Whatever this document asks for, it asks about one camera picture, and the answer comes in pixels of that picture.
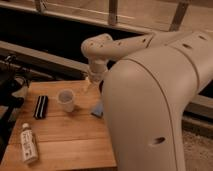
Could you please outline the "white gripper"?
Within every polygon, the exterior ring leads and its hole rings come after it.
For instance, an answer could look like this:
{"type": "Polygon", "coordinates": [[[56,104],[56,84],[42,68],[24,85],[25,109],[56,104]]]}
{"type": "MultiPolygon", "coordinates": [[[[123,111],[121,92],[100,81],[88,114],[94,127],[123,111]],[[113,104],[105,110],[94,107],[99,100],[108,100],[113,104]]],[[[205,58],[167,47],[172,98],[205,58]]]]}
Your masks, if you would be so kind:
{"type": "Polygon", "coordinates": [[[88,77],[85,78],[85,91],[89,91],[93,87],[92,82],[100,82],[107,73],[107,60],[90,60],[88,67],[88,77]]]}

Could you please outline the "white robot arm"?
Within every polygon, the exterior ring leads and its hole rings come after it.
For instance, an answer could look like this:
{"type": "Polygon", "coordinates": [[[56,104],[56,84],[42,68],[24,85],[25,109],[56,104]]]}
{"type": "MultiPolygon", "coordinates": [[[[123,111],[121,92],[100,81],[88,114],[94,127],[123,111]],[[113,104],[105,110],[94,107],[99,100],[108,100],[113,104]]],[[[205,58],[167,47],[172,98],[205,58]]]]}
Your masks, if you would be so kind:
{"type": "Polygon", "coordinates": [[[186,171],[182,116],[213,80],[213,37],[173,31],[84,40],[118,171],[186,171]]]}

